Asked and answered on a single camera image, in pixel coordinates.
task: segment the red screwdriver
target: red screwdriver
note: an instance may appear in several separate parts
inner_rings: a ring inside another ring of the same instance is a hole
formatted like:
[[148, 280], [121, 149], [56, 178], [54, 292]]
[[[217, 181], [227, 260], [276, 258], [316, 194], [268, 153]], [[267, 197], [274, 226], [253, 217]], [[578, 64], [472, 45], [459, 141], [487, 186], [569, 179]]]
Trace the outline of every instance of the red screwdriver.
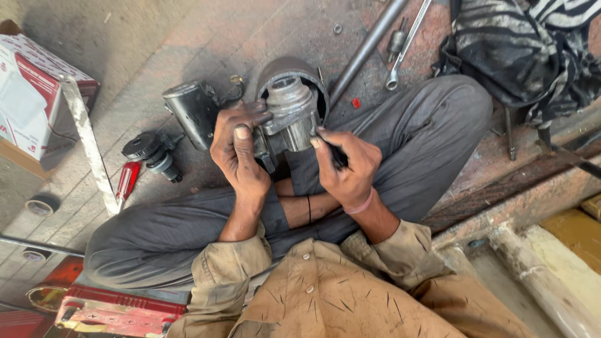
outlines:
[[118, 210], [123, 210], [123, 203], [132, 193], [133, 185], [136, 183], [140, 166], [142, 162], [128, 162], [121, 169], [121, 177], [119, 178], [119, 187], [117, 188], [117, 206]]

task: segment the knee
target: knee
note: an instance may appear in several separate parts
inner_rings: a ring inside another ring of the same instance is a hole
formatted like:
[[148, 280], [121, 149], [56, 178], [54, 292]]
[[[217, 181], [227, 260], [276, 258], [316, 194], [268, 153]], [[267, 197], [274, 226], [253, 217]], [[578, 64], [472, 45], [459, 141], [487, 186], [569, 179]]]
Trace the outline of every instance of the knee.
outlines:
[[476, 80], [465, 75], [444, 76], [447, 86], [447, 104], [454, 106], [457, 118], [474, 127], [488, 130], [492, 123], [492, 98]]
[[90, 237], [85, 250], [84, 257], [84, 274], [91, 281], [107, 287], [122, 288], [122, 278], [120, 273], [116, 271], [124, 257], [117, 253], [114, 245], [111, 243], [112, 238], [107, 236], [104, 227], [109, 227], [110, 224], [103, 224]]

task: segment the pink wristband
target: pink wristband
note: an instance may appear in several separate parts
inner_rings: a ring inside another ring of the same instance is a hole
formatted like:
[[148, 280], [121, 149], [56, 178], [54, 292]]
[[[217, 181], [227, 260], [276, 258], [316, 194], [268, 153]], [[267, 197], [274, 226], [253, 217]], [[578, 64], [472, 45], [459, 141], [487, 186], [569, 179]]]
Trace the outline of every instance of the pink wristband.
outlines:
[[371, 187], [370, 196], [367, 197], [367, 200], [362, 205], [360, 205], [358, 207], [353, 207], [351, 209], [345, 209], [344, 212], [349, 215], [352, 215], [352, 214], [358, 214], [362, 211], [365, 211], [367, 209], [367, 207], [370, 206], [372, 197], [374, 197], [374, 187]]

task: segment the white box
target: white box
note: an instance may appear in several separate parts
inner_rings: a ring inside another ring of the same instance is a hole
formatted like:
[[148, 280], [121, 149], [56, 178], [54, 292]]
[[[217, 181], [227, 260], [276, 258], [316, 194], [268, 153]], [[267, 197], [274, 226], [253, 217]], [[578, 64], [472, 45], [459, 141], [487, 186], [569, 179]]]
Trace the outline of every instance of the white box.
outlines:
[[79, 140], [58, 81], [62, 73], [75, 78], [91, 109], [97, 81], [23, 34], [0, 34], [0, 137], [43, 171], [58, 165]]

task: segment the black and white cloth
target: black and white cloth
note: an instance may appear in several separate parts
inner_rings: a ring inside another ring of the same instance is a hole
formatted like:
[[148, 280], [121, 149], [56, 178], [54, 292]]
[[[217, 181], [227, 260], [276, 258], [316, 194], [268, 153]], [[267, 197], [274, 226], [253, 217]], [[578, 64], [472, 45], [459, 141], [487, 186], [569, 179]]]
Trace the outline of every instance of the black and white cloth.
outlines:
[[505, 106], [528, 107], [525, 123], [546, 128], [601, 94], [601, 58], [588, 50], [601, 0], [451, 0], [452, 35], [435, 76], [476, 79]]

